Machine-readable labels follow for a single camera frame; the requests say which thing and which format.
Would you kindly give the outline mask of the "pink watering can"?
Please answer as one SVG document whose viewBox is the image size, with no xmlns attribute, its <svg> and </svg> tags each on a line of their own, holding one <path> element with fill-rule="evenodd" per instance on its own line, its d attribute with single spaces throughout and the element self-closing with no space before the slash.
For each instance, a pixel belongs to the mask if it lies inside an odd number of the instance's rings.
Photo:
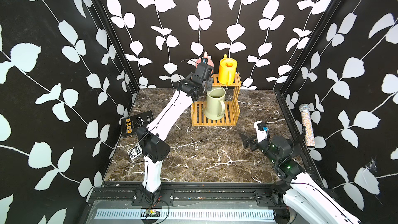
<svg viewBox="0 0 398 224">
<path fill-rule="evenodd" d="M 199 58 L 199 59 L 196 60 L 196 62 L 195 62 L 195 67 L 197 67 L 197 66 L 202 62 L 202 60 L 205 60 L 205 61 L 207 62 L 208 65 L 214 67 L 214 63 L 213 63 L 213 61 L 211 60 L 211 56 L 208 55 L 208 52 L 207 52 L 207 51 L 204 52 L 204 54 L 203 54 L 203 56 L 202 56 L 201 58 Z"/>
</svg>

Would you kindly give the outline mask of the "green watering can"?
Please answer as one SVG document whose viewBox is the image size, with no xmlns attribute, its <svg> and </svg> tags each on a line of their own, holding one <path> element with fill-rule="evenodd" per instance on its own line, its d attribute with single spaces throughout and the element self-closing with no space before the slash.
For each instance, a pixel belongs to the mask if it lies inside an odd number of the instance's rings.
<svg viewBox="0 0 398 224">
<path fill-rule="evenodd" d="M 210 120 L 221 119 L 226 110 L 226 91 L 222 87 L 213 87 L 206 91 L 206 107 L 204 115 Z"/>
</svg>

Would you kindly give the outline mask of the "yellow watering can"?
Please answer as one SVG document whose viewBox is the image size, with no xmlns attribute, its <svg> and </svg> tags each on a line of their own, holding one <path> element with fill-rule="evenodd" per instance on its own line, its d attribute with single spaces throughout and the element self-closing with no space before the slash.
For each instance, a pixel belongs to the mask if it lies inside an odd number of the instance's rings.
<svg viewBox="0 0 398 224">
<path fill-rule="evenodd" d="M 231 85 L 234 83 L 237 61 L 229 58 L 227 54 L 220 60 L 218 81 L 222 85 Z"/>
</svg>

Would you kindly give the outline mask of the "wooden slatted shelf rack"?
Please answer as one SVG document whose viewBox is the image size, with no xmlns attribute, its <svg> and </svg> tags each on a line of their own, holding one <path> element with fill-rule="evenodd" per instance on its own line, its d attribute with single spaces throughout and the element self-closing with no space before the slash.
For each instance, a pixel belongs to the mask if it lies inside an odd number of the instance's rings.
<svg viewBox="0 0 398 224">
<path fill-rule="evenodd" d="M 239 73 L 235 74 L 232 100 L 226 100 L 226 85 L 218 80 L 218 75 L 213 75 L 213 85 L 206 92 L 205 101 L 196 101 L 191 106 L 191 120 L 193 126 L 235 126 L 238 121 L 240 109 L 238 96 L 241 80 Z"/>
</svg>

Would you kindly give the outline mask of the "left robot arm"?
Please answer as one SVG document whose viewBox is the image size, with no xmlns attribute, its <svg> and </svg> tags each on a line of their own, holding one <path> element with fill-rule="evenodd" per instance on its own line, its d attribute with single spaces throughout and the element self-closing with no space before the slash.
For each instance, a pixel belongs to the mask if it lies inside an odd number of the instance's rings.
<svg viewBox="0 0 398 224">
<path fill-rule="evenodd" d="M 195 72 L 190 73 L 178 84 L 172 99 L 146 127 L 139 127 L 137 137 L 145 161 L 145 175 L 141 192 L 148 204 L 153 205 L 160 197 L 162 161 L 167 157 L 171 147 L 165 142 L 172 126 L 181 114 L 194 101 L 212 86 L 214 67 L 207 58 L 201 58 Z"/>
</svg>

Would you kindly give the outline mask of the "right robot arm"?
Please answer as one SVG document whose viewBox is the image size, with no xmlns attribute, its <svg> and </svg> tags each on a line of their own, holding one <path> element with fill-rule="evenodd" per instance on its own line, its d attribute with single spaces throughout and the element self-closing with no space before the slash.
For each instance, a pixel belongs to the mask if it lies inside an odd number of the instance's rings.
<svg viewBox="0 0 398 224">
<path fill-rule="evenodd" d="M 285 205 L 290 213 L 288 223 L 300 215 L 309 224 L 360 224 L 362 221 L 330 197 L 291 157 L 294 142 L 282 136 L 269 137 L 266 130 L 257 136 L 240 134 L 244 148 L 259 150 L 272 163 L 280 181 L 272 185 L 271 202 Z"/>
</svg>

